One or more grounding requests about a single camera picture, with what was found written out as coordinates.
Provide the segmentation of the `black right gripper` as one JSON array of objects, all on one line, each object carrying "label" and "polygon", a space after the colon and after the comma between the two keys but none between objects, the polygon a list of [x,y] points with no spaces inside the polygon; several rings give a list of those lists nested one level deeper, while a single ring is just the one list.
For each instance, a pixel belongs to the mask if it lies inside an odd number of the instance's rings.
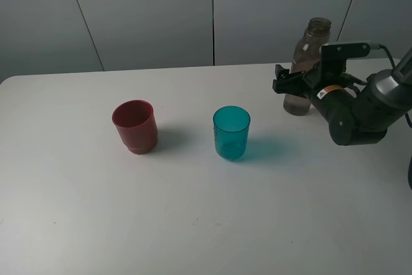
[{"label": "black right gripper", "polygon": [[[354,97],[346,90],[348,86],[353,85],[353,81],[345,71],[325,70],[321,68],[321,62],[317,62],[308,72],[297,71],[291,73],[289,69],[276,64],[275,76],[276,79],[273,80],[272,89],[277,94],[293,95],[301,98],[305,96],[328,123],[333,121],[344,122],[344,120],[353,117],[351,104]],[[280,80],[300,78],[302,78],[302,82]]]}]

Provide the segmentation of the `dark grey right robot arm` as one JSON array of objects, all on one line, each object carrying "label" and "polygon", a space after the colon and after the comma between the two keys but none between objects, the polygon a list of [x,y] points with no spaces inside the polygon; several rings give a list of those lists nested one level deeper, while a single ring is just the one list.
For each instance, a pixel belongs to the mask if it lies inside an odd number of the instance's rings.
[{"label": "dark grey right robot arm", "polygon": [[272,89],[277,94],[306,98],[328,123],[339,146],[375,144],[398,119],[411,110],[411,53],[388,70],[362,81],[346,71],[348,59],[385,50],[366,42],[328,43],[311,70],[290,73],[276,65]]}]

